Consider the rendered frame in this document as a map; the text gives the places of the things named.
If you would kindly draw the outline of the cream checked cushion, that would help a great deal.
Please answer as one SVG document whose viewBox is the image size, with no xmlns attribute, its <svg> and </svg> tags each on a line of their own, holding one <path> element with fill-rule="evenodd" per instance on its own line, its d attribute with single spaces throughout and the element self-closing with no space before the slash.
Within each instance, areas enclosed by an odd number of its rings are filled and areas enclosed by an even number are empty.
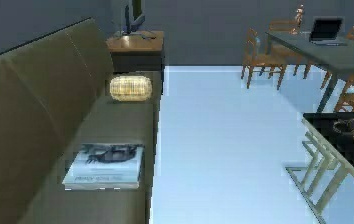
<svg viewBox="0 0 354 224">
<path fill-rule="evenodd" d="M 109 84 L 111 97 L 122 102 L 145 101 L 152 92 L 152 82 L 145 76 L 118 76 Z"/>
</svg>

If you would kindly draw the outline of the brown wooden side table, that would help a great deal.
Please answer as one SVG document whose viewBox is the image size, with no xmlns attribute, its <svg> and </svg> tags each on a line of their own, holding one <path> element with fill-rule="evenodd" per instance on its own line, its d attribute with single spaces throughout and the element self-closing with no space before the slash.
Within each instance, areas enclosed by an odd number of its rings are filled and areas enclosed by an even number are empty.
<svg viewBox="0 0 354 224">
<path fill-rule="evenodd" d="M 139 31 L 138 35 L 120 36 L 116 33 L 106 40 L 113 63 L 113 74 L 106 79 L 131 72 L 154 72 L 151 76 L 158 94 L 163 93 L 165 53 L 163 31 Z"/>
</svg>

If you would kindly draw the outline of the pale blue book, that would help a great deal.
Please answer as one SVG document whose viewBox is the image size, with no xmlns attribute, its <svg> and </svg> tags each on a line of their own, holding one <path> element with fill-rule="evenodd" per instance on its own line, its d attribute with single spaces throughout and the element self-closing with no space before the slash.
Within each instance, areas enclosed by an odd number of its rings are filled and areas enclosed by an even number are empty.
<svg viewBox="0 0 354 224">
<path fill-rule="evenodd" d="M 66 190 L 137 189 L 142 144 L 83 143 L 62 180 Z"/>
</svg>

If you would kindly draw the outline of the olive green sofa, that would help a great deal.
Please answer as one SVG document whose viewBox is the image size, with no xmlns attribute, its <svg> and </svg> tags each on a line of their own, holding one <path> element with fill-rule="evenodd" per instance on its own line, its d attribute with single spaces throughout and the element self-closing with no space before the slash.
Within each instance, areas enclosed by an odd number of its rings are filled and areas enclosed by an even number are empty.
<svg viewBox="0 0 354 224">
<path fill-rule="evenodd" d="M 92 18 L 0 55 L 0 224 L 150 224 L 161 74 L 144 102 L 112 99 L 118 75 Z M 144 145 L 139 187 L 67 190 L 84 143 Z"/>
</svg>

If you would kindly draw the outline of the bronze statuette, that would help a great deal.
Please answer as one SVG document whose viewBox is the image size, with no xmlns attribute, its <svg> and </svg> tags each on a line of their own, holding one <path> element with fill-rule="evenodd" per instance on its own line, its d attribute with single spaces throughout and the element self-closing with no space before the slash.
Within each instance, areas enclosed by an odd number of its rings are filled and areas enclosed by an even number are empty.
<svg viewBox="0 0 354 224">
<path fill-rule="evenodd" d="M 302 18 L 303 18 L 303 14 L 304 14 L 304 5 L 301 4 L 299 5 L 299 7 L 296 10 L 296 15 L 295 15 L 295 27 L 292 29 L 291 34 L 293 35 L 297 35 L 298 31 L 301 27 L 302 24 Z"/>
</svg>

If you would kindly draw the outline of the black glass coffee table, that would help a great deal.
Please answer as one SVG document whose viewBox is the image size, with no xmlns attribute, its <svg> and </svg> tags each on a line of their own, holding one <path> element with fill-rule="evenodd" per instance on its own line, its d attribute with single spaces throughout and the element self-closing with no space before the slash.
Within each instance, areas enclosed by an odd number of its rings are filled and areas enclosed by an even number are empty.
<svg viewBox="0 0 354 224">
<path fill-rule="evenodd" d="M 307 128 L 302 146 L 311 156 L 306 167 L 286 167 L 285 170 L 306 201 L 318 224 L 327 224 L 322 213 L 344 179 L 354 178 L 354 112 L 304 113 L 302 123 Z M 336 173 L 316 203 L 311 201 L 314 190 L 327 170 Z"/>
</svg>

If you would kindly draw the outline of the dark grey dining table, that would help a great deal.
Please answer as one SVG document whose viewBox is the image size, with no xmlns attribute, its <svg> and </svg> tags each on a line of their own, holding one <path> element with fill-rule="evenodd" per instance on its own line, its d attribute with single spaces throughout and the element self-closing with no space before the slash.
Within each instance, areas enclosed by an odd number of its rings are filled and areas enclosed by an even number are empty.
<svg viewBox="0 0 354 224">
<path fill-rule="evenodd" d="M 266 47 L 268 47 L 268 31 L 265 34 L 267 37 Z M 340 37 L 346 42 L 345 46 L 319 46 L 309 42 L 309 34 L 299 34 L 299 36 L 305 43 L 309 43 L 307 47 L 308 60 L 332 73 L 332 77 L 317 108 L 317 112 L 321 113 L 330 99 L 337 81 L 347 75 L 354 74 L 354 41 Z"/>
</svg>

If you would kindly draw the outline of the black laptop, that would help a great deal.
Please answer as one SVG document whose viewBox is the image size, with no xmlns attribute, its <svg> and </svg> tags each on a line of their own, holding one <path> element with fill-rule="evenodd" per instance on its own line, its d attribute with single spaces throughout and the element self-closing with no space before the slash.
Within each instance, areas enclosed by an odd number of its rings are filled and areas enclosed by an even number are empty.
<svg viewBox="0 0 354 224">
<path fill-rule="evenodd" d="M 341 17 L 316 18 L 309 42 L 320 46 L 345 46 L 346 42 L 338 38 L 342 23 Z"/>
</svg>

